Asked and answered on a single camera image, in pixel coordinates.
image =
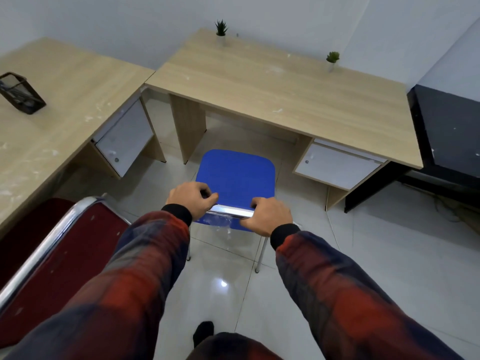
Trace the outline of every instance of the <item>plaid sleeve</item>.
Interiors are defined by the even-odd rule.
[[[156,211],[139,218],[103,272],[7,358],[152,359],[165,300],[185,266],[190,241],[191,215],[187,223],[177,217]]]
[[[292,225],[283,231],[272,234],[280,276],[326,359],[461,359],[350,257]]]

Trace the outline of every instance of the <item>black sock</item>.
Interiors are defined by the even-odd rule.
[[[193,334],[193,348],[197,347],[209,336],[213,336],[213,322],[203,321],[198,325],[197,330]]]

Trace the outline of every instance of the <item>red chair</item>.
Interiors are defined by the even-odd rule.
[[[58,313],[100,273],[129,224],[101,197],[75,205],[49,199],[16,224],[0,241],[0,349]]]

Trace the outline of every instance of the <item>pen holder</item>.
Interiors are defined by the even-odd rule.
[[[12,72],[0,76],[0,94],[17,110],[29,115],[47,105],[27,78]]]

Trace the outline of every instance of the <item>potted plant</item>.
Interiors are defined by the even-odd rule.
[[[216,43],[219,46],[225,46],[225,32],[228,30],[227,23],[223,21],[217,20],[215,23],[216,26]]]
[[[333,71],[333,68],[335,66],[335,63],[337,63],[337,61],[340,59],[340,53],[339,52],[330,52],[328,55],[327,55],[327,62],[329,62],[329,66],[328,66],[328,71],[331,72]]]

